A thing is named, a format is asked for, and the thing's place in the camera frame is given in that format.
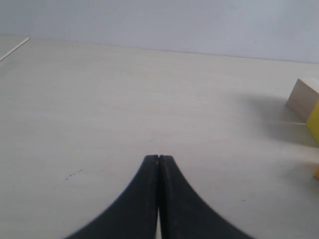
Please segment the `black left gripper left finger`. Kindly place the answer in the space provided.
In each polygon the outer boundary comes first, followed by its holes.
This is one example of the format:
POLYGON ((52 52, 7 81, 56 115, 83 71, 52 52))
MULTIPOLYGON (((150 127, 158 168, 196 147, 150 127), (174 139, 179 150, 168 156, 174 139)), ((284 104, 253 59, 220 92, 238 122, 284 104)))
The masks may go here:
POLYGON ((154 239, 158 204, 159 157, 147 155, 121 195, 70 239, 154 239))

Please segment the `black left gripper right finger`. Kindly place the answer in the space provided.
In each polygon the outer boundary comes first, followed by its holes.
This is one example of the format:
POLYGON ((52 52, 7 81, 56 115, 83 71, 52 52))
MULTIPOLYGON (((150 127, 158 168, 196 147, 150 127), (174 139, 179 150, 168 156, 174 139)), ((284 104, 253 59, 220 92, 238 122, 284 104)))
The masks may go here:
POLYGON ((250 239, 193 190, 172 156, 159 157, 158 208, 163 239, 250 239))

